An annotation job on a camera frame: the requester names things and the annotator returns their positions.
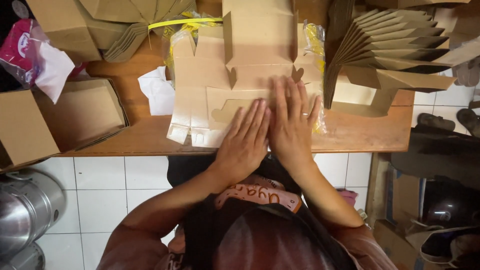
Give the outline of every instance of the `shoe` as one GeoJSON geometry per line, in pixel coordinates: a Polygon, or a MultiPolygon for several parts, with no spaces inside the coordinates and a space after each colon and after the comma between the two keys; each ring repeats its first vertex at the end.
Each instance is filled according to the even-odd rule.
{"type": "Polygon", "coordinates": [[[452,120],[446,120],[442,116],[435,116],[430,113],[421,113],[417,118],[417,122],[429,127],[436,127],[445,129],[448,131],[455,130],[455,122],[452,120]]]}
{"type": "Polygon", "coordinates": [[[480,116],[472,109],[461,109],[456,113],[456,118],[474,137],[480,138],[480,116]]]}

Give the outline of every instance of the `aluminum pot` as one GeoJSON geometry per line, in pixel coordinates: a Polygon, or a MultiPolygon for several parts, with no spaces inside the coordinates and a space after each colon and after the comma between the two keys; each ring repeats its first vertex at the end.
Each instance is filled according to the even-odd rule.
{"type": "Polygon", "coordinates": [[[0,258],[11,258],[53,226],[65,197],[50,177],[29,169],[0,182],[0,258]]]}
{"type": "Polygon", "coordinates": [[[0,270],[43,270],[45,255],[35,243],[29,244],[10,260],[0,260],[0,270]]]}

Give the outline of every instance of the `person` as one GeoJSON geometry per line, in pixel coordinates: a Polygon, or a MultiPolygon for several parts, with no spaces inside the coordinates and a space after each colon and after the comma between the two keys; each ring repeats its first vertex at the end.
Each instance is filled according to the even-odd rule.
{"type": "Polygon", "coordinates": [[[174,187],[124,218],[98,270],[396,269],[313,161],[321,97],[308,113],[302,81],[273,81],[275,109],[239,108],[216,156],[169,157],[174,187]]]}

